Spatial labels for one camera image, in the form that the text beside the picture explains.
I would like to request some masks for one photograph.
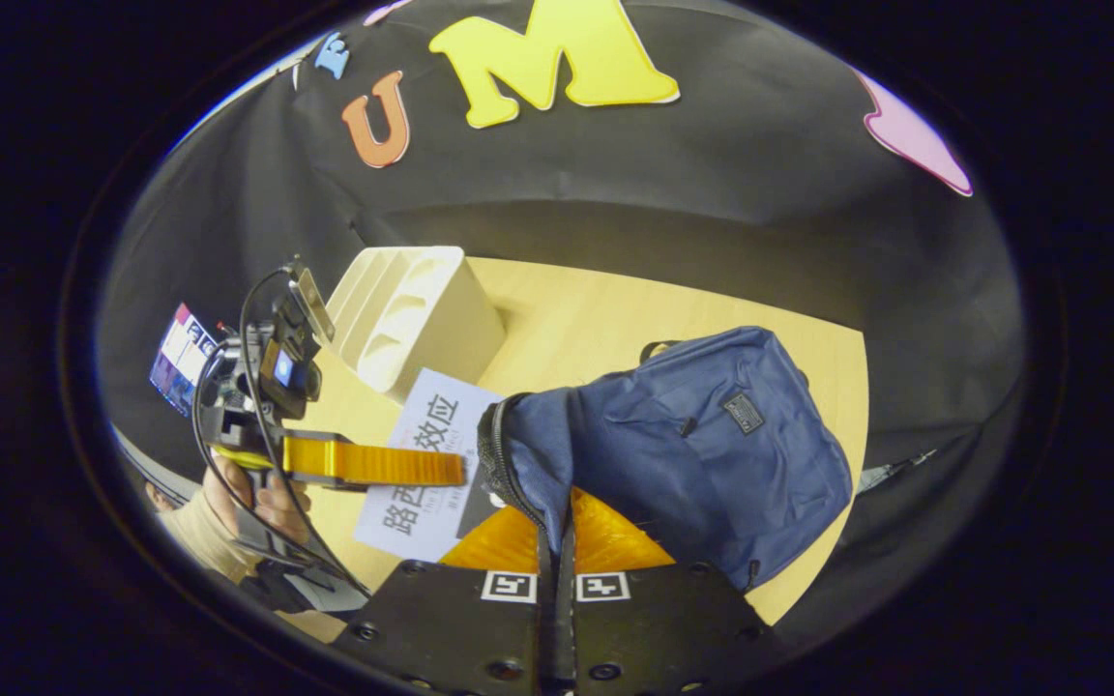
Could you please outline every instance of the blue backpack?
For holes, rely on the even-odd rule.
[[[577,486],[673,559],[711,560],[750,590],[848,506],[846,454],[771,332],[742,326],[647,354],[636,370],[489,406],[480,465],[554,553]]]

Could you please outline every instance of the backpack label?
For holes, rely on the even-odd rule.
[[[730,411],[730,415],[733,415],[733,420],[742,429],[743,435],[750,435],[761,424],[764,424],[764,415],[761,415],[759,409],[751,403],[751,400],[747,400],[745,392],[739,392],[731,400],[725,401],[723,405],[724,410]]]

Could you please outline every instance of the yellow letter m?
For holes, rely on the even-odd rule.
[[[535,0],[526,36],[485,18],[461,19],[434,36],[429,51],[450,58],[473,128],[518,116],[518,102],[501,96],[492,77],[549,109],[563,56],[574,75],[566,97],[576,105],[659,105],[678,96],[677,80],[653,66],[622,0]]]

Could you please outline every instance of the wooden table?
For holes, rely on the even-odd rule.
[[[609,371],[633,369],[638,351],[651,341],[763,326],[780,336],[793,362],[808,374],[810,393],[840,440],[857,487],[868,415],[861,332],[663,282],[521,261],[468,261],[507,331],[479,379],[480,388],[507,396],[587,384]],[[401,406],[365,386],[331,351],[319,354],[317,365],[324,373],[321,400],[310,404],[302,428],[384,444]],[[379,587],[401,559],[354,541],[363,494],[315,487],[309,494],[312,521],[338,558],[371,589]],[[801,558],[746,596],[764,621],[774,625],[808,589],[848,516],[847,508]]]

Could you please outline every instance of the black metal plate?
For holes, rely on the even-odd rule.
[[[579,696],[733,693],[773,665],[771,629],[713,566],[625,577],[628,599],[575,601]]]
[[[403,560],[334,646],[440,693],[530,695],[539,683],[536,605],[481,599],[486,577]]]

